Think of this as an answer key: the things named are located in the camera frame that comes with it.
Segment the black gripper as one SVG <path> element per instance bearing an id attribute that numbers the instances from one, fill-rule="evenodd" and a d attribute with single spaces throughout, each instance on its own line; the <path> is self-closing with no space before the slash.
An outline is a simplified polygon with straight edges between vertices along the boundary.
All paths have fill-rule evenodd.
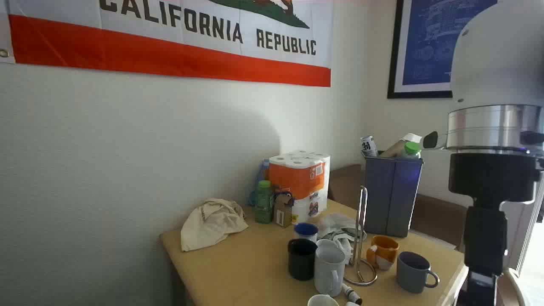
<path id="1" fill-rule="evenodd" d="M 464 266 L 470 269 L 458 306 L 497 306 L 509 222 L 504 203 L 531 203 L 541 179 L 527 155 L 453 154 L 449 191 L 470 196 L 464 223 Z"/>

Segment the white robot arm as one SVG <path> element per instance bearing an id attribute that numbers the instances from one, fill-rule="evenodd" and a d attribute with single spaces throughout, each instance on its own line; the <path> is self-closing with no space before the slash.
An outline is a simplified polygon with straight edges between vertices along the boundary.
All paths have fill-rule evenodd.
<path id="1" fill-rule="evenodd" d="M 449 191 L 466 213 L 458 306 L 495 306 L 505 271 L 504 206 L 531 205 L 543 178 L 544 0 L 497 0 L 461 31 L 447 120 Z"/>

